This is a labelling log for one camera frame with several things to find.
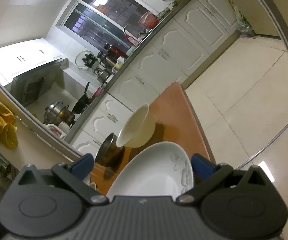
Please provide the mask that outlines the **kitchen window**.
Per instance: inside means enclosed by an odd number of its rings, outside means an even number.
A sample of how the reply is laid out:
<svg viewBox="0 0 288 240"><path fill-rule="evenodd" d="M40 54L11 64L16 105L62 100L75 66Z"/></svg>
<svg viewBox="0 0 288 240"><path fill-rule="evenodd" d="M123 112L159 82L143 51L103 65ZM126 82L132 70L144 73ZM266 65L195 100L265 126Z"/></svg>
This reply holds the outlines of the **kitchen window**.
<svg viewBox="0 0 288 240"><path fill-rule="evenodd" d="M72 0L56 26L72 38L89 46L93 51L103 50L106 43L128 52L132 44L127 41L123 27L139 41L144 26L140 18L148 11L157 15L171 0Z"/></svg>

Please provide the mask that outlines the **bag of green vegetables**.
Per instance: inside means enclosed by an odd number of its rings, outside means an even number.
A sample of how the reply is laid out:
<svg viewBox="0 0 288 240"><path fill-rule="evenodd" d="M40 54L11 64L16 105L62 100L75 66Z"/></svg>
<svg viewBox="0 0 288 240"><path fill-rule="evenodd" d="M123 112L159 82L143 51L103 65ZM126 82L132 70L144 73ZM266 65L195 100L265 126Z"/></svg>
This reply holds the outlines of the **bag of green vegetables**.
<svg viewBox="0 0 288 240"><path fill-rule="evenodd" d="M249 24L246 17L241 13L237 6L234 6L234 11L237 17L238 30L240 32L240 38L254 38L258 35L255 33L252 26Z"/></svg>

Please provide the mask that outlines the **black wok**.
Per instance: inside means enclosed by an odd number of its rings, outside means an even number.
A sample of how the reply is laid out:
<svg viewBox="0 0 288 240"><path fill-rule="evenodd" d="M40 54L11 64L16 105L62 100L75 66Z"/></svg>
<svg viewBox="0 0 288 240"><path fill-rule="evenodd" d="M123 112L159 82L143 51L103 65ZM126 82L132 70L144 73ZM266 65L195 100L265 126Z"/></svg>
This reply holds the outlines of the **black wok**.
<svg viewBox="0 0 288 240"><path fill-rule="evenodd" d="M84 111L84 109L90 104L90 98L87 95L89 84L90 82L87 83L87 85L85 86L83 95L74 105L72 109L73 114L81 114Z"/></svg>

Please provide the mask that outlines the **silver range hood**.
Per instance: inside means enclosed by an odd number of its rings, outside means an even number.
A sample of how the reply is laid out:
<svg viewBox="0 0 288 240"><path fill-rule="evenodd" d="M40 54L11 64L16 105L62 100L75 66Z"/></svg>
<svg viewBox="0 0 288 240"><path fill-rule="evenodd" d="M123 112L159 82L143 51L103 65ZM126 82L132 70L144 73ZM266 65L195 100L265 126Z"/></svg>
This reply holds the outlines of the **silver range hood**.
<svg viewBox="0 0 288 240"><path fill-rule="evenodd" d="M52 88L63 62L58 59L14 77L10 93L24 107L29 106Z"/></svg>

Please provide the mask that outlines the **dark metal bowl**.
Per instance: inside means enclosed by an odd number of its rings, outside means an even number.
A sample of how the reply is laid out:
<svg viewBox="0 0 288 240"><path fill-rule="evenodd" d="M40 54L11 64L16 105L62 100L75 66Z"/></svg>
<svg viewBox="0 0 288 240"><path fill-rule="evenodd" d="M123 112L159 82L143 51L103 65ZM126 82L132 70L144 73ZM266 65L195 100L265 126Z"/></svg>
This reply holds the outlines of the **dark metal bowl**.
<svg viewBox="0 0 288 240"><path fill-rule="evenodd" d="M103 167L114 167L121 159L123 146L117 146L117 135L110 133L98 150L95 163Z"/></svg>

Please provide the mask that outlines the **white plate with floral print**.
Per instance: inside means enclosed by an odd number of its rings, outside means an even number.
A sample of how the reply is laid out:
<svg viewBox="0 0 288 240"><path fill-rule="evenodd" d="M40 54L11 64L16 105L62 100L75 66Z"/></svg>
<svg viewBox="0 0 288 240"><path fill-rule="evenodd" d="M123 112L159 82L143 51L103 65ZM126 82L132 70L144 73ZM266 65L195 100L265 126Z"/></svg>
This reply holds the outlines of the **white plate with floral print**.
<svg viewBox="0 0 288 240"><path fill-rule="evenodd" d="M159 142L140 152L117 176L107 197L171 196L175 200L194 187L190 159L174 142Z"/></svg>

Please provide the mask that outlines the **steel kettle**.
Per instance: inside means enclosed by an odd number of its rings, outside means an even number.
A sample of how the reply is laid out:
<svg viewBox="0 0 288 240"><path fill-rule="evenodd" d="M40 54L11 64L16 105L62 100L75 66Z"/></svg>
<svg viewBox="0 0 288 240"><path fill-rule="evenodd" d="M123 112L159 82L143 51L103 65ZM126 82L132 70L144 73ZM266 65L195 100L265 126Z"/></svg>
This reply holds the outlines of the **steel kettle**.
<svg viewBox="0 0 288 240"><path fill-rule="evenodd" d="M94 73L97 76L97 80L101 83L104 83L112 74L107 69L96 68Z"/></svg>

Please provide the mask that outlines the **silver thermos jug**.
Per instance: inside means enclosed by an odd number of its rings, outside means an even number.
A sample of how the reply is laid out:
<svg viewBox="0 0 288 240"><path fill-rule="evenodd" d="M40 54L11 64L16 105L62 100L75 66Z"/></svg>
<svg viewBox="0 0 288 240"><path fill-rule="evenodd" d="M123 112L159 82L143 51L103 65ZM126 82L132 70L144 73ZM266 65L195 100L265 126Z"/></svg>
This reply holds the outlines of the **silver thermos jug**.
<svg viewBox="0 0 288 240"><path fill-rule="evenodd" d="M97 58L99 62L104 65L106 68L112 68L116 63L112 61L112 59L109 57L108 53L106 51L101 50L97 54Z"/></svg>

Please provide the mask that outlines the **steel stock pot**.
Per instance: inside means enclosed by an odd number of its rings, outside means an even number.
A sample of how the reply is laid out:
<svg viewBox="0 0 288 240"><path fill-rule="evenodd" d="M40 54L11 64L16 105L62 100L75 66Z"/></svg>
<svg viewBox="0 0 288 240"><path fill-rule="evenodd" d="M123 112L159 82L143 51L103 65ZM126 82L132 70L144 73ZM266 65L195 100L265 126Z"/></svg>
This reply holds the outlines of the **steel stock pot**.
<svg viewBox="0 0 288 240"><path fill-rule="evenodd" d="M68 122L70 111L63 101L54 102L45 108L44 124L59 125L61 122Z"/></svg>

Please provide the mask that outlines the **red detergent bottle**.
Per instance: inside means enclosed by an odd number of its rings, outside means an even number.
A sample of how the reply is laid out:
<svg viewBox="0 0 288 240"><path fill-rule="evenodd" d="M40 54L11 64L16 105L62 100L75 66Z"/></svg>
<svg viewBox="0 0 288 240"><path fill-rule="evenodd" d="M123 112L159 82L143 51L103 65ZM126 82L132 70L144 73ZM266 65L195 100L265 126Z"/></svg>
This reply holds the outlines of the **red detergent bottle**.
<svg viewBox="0 0 288 240"><path fill-rule="evenodd" d="M132 36L124 35L128 42L130 42L133 46L138 46L139 42L137 42Z"/></svg>

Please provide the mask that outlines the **tall cream bowl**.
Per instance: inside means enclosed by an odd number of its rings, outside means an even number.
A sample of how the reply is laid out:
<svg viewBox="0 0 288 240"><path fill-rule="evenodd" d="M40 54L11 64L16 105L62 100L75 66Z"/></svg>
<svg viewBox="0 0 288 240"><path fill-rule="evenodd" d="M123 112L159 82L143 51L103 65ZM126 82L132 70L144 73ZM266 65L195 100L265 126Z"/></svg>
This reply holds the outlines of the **tall cream bowl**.
<svg viewBox="0 0 288 240"><path fill-rule="evenodd" d="M116 145L118 147L139 148L145 145L155 132L156 121L152 116L150 105L139 107L120 131Z"/></svg>

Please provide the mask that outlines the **yellow hanging towel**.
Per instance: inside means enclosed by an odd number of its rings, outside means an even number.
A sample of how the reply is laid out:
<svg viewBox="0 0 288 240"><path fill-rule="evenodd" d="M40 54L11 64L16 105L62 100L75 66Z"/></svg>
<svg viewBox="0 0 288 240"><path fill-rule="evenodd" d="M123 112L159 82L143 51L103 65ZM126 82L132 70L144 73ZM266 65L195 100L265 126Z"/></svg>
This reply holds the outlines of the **yellow hanging towel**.
<svg viewBox="0 0 288 240"><path fill-rule="evenodd" d="M0 141L9 149L18 147L17 121L13 113L0 102Z"/></svg>

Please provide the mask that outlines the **white lower kitchen cabinets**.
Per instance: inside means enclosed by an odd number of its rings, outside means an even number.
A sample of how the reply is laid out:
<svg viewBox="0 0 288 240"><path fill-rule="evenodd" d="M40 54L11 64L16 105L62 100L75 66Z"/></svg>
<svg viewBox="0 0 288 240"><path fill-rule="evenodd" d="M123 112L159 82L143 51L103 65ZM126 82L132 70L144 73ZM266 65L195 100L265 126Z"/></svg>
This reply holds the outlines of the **white lower kitchen cabinets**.
<svg viewBox="0 0 288 240"><path fill-rule="evenodd" d="M125 61L72 126L65 141L96 153L139 107L172 83L188 87L236 39L237 19L228 0L184 0Z"/></svg>

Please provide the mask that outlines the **orange wooden table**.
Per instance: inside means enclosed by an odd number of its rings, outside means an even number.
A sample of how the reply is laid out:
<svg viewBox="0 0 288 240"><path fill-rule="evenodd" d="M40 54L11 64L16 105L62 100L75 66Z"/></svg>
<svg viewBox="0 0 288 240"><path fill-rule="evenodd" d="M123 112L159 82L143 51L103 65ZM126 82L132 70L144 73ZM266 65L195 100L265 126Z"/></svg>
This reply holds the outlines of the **orange wooden table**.
<svg viewBox="0 0 288 240"><path fill-rule="evenodd" d="M128 162L157 142L175 142L189 157L198 153L215 163L205 132L182 85L178 82L171 84L150 104L150 111L156 127L153 136L145 145L140 148L124 148L114 167L95 165L91 172L91 181L96 183L100 193L107 194Z"/></svg>

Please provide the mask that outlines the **red thermos jug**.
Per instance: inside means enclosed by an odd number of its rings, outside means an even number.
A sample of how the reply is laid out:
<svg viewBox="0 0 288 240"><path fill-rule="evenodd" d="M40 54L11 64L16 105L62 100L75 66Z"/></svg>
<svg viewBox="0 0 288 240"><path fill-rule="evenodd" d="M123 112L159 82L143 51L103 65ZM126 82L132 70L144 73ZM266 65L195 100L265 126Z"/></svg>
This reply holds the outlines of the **red thermos jug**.
<svg viewBox="0 0 288 240"><path fill-rule="evenodd" d="M104 49L107 51L108 55L114 60L118 59L119 57L123 57L124 59L128 58L128 55L126 53L111 44L106 43L104 45Z"/></svg>

